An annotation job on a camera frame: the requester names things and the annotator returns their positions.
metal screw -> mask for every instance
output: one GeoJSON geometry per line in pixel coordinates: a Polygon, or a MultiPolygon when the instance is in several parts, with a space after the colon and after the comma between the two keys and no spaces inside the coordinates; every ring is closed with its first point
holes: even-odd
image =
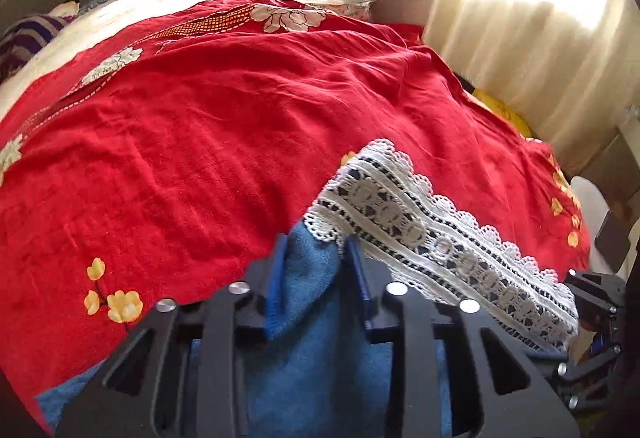
{"type": "Polygon", "coordinates": [[[229,293],[234,295],[242,295],[243,293],[247,293],[249,290],[251,290],[251,288],[249,288],[249,284],[244,281],[237,281],[229,285],[229,293]]]}
{"type": "Polygon", "coordinates": [[[393,282],[386,285],[386,291],[388,291],[391,295],[401,296],[406,294],[409,289],[404,283],[393,282]]]}
{"type": "Polygon", "coordinates": [[[463,299],[462,301],[460,301],[458,307],[464,313],[476,313],[480,311],[480,303],[475,299],[463,299]]]}
{"type": "Polygon", "coordinates": [[[178,303],[168,297],[159,300],[156,303],[156,310],[162,313],[168,313],[174,311],[178,307],[178,303]]]}

red blanket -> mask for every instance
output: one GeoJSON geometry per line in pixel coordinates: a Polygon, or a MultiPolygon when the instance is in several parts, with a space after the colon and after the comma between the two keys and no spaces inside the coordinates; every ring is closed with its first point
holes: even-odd
{"type": "Polygon", "coordinates": [[[584,268],[545,144],[471,101],[432,50],[300,6],[221,0],[140,22],[0,124],[0,367],[23,398],[105,358],[157,299],[240,277],[375,138],[540,268],[584,268]]]}

white curtain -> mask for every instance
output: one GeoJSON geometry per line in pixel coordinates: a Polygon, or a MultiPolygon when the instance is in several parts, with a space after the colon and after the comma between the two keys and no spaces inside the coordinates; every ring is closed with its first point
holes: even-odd
{"type": "Polygon", "coordinates": [[[634,0],[434,0],[423,34],[578,172],[640,103],[634,0]]]}

purple striped cloth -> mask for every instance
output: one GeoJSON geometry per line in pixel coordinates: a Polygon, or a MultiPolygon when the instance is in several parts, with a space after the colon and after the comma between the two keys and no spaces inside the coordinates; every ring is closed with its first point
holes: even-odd
{"type": "Polygon", "coordinates": [[[36,14],[12,25],[0,38],[0,82],[15,75],[71,21],[72,17],[36,14]]]}

bed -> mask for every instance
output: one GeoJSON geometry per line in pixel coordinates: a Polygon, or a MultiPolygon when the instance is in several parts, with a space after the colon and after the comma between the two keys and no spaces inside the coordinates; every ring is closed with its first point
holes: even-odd
{"type": "Polygon", "coordinates": [[[30,412],[156,301],[208,297],[297,222],[565,350],[579,202],[419,35],[292,1],[116,0],[5,82],[0,368],[30,412]]]}

